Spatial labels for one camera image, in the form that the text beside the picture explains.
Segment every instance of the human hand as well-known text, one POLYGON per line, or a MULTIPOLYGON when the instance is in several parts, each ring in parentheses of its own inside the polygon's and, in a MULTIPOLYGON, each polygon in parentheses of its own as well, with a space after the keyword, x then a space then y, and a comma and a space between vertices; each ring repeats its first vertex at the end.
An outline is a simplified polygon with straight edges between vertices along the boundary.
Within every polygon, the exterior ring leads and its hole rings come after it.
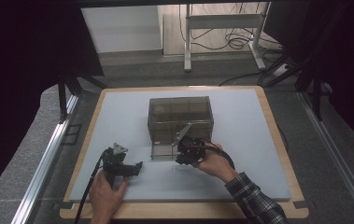
POLYGON ((100 171, 92 182, 90 189, 90 201, 92 202, 92 224, 109 223, 113 214, 118 210, 125 190, 128 178, 125 177, 119 189, 114 191, 106 180, 106 172, 100 171))
POLYGON ((235 169, 232 168, 230 163, 222 157, 219 153, 212 150, 205 150, 205 158, 202 161, 198 161, 192 164, 194 168, 198 168, 208 175, 213 175, 221 179, 224 183, 228 183, 238 176, 235 169))

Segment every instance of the acrylic box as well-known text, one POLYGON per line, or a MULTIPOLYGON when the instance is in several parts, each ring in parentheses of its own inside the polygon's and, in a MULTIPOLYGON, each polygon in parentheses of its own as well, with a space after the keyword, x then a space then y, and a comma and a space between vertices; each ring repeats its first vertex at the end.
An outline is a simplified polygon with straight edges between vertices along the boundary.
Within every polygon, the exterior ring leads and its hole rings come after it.
POLYGON ((214 120, 208 96, 157 98, 149 100, 148 127, 152 141, 151 158, 174 160, 177 133, 192 124, 186 135, 211 140, 214 120))

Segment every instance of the plaid shirt sleeve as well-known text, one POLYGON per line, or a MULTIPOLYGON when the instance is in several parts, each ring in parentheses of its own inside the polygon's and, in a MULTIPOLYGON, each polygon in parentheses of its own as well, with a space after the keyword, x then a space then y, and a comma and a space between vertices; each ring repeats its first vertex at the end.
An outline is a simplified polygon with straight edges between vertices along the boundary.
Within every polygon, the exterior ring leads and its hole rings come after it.
POLYGON ((261 189, 245 173, 239 174, 225 187, 251 223, 288 223, 282 207, 264 195, 261 189))

